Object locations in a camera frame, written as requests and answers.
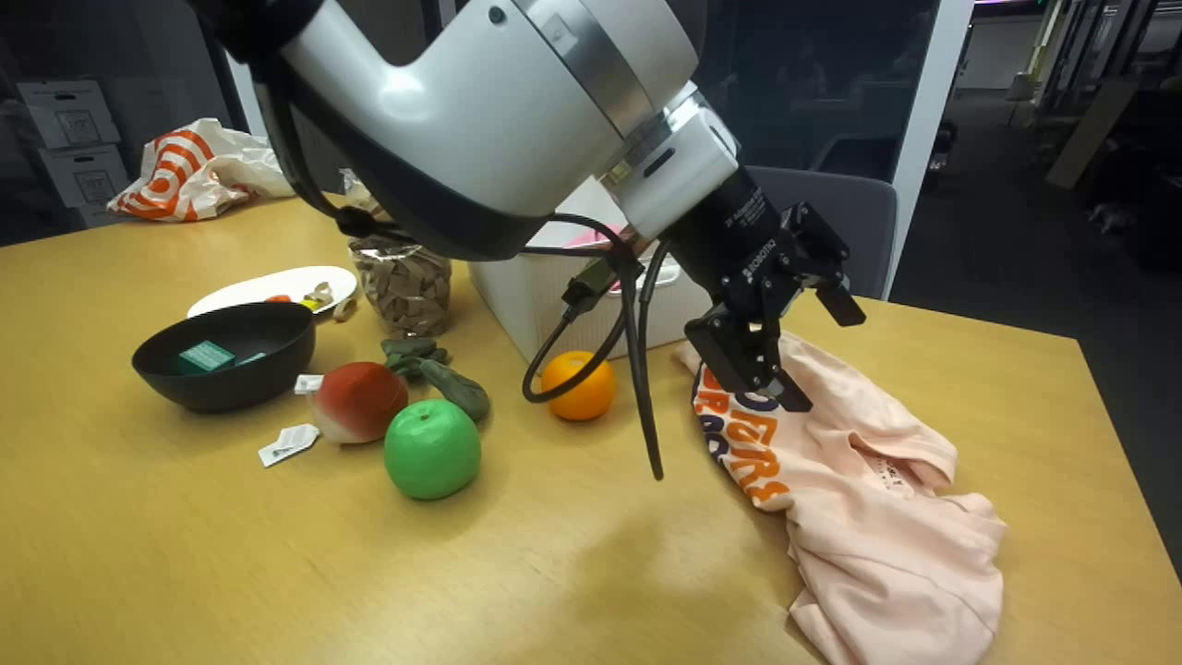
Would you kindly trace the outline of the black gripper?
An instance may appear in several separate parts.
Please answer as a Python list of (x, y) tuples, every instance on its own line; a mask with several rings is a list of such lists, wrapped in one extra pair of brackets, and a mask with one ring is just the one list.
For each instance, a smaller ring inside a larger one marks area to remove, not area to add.
[(779, 357), (779, 316), (803, 288), (814, 288), (837, 325), (865, 321), (847, 278), (847, 239), (809, 204), (779, 211), (745, 171), (736, 171), (670, 224), (661, 245), (710, 291), (710, 310), (683, 332), (713, 376), (727, 391), (809, 410), (809, 395)]

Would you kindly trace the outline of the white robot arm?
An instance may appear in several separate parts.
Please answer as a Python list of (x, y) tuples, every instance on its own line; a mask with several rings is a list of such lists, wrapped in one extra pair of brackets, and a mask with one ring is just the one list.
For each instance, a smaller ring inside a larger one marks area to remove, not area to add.
[(439, 253), (513, 257), (601, 184), (710, 291), (686, 341), (731, 391), (809, 404), (779, 357), (803, 288), (860, 316), (841, 239), (809, 208), (772, 208), (739, 163), (670, 0), (469, 0), (409, 61), (385, 59), (341, 0), (187, 5), (271, 107), (316, 124)]

